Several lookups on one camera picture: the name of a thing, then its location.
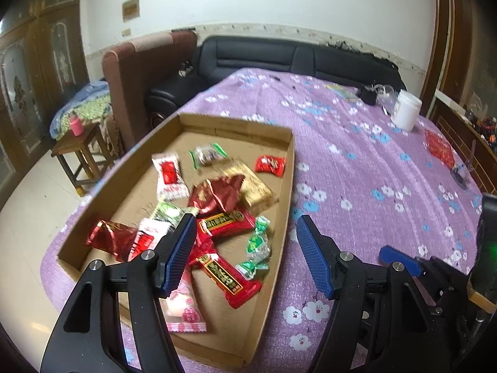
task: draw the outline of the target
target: stool leg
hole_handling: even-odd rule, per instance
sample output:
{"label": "stool leg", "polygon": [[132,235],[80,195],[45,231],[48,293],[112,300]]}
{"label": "stool leg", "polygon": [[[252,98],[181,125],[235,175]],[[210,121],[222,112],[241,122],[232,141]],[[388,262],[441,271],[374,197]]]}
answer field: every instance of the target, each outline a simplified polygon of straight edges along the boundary
{"label": "stool leg", "polygon": [[71,181],[71,183],[73,184],[78,195],[84,196],[85,191],[81,185],[78,185],[78,181],[76,180],[76,176],[73,174],[73,171],[71,170],[71,167],[69,167],[69,164],[67,164],[67,161],[64,158],[64,156],[58,154],[58,155],[56,155],[56,157],[59,160],[59,163],[61,163],[62,169],[66,172],[66,175],[68,176],[69,181]]}
{"label": "stool leg", "polygon": [[102,133],[100,131],[96,134],[96,140],[97,140],[98,145],[100,146],[100,148],[102,150],[103,156],[107,160],[107,164],[109,165],[109,168],[112,168],[114,166],[114,161],[110,155],[110,151],[107,148],[107,145],[106,145],[106,143],[103,139]]}
{"label": "stool leg", "polygon": [[90,167],[88,166],[88,163],[86,162],[86,160],[83,157],[83,153],[80,152],[79,150],[75,151],[75,153],[76,153],[76,156],[78,157],[78,160],[80,161],[81,165],[83,166],[83,169],[84,169],[84,171],[86,173],[86,176],[89,179],[95,178],[95,175],[93,175],[93,173],[91,172]]}
{"label": "stool leg", "polygon": [[100,169],[98,169],[98,165],[95,162],[95,159],[93,158],[93,155],[91,155],[90,150],[88,146],[84,146],[81,148],[81,151],[83,152],[84,157],[86,158],[86,162],[88,163],[91,172],[95,177],[100,178]]}

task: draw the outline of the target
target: pink bottle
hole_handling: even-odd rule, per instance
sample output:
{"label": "pink bottle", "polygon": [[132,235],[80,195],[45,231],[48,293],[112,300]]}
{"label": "pink bottle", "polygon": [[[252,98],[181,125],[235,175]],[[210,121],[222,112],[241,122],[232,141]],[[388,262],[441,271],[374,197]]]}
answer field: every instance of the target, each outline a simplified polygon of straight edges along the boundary
{"label": "pink bottle", "polygon": [[76,115],[75,112],[69,115],[69,125],[75,136],[83,134],[83,123],[81,123],[81,119]]}

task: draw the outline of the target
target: tile floor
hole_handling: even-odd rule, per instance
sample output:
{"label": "tile floor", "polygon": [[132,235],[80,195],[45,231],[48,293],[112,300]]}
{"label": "tile floor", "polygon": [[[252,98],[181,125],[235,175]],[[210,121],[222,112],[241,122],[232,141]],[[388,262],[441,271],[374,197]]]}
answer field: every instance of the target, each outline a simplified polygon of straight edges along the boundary
{"label": "tile floor", "polygon": [[[76,156],[66,157],[75,169]],[[37,370],[59,315],[41,285],[41,260],[80,199],[58,160],[46,153],[0,212],[0,321]]]}

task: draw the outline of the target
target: gold candy wrapper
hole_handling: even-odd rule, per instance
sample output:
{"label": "gold candy wrapper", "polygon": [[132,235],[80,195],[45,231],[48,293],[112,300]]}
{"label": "gold candy wrapper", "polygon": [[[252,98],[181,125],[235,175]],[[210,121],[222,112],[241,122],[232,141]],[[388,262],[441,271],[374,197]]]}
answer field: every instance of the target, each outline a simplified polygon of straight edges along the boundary
{"label": "gold candy wrapper", "polygon": [[215,165],[214,169],[228,177],[235,174],[245,175],[240,197],[251,213],[262,212],[278,201],[275,193],[240,158],[227,159]]}

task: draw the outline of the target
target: purple tablecloth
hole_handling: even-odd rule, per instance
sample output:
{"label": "purple tablecloth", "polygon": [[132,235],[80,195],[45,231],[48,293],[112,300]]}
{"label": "purple tablecloth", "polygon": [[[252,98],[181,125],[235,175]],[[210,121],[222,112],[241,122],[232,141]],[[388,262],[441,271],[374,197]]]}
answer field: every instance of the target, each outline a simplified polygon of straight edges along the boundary
{"label": "purple tablecloth", "polygon": [[[447,167],[428,153],[424,128],[439,133],[431,121],[419,117],[406,133],[379,107],[354,99],[351,88],[260,69],[238,71],[182,111],[278,124],[295,135],[289,239],[264,335],[245,371],[305,371],[325,329],[330,302],[316,293],[296,239],[295,221],[302,214],[310,214],[323,234],[362,261],[377,263],[381,246],[390,244],[411,256],[438,256],[465,273],[473,265],[480,191],[465,169],[469,189],[459,188]],[[43,286],[58,310],[75,283],[57,265],[56,254],[118,167],[85,197],[43,258]],[[138,366],[126,326],[123,337],[128,361]],[[360,349],[357,356],[364,356]],[[181,361],[187,372],[219,371],[184,357]]]}

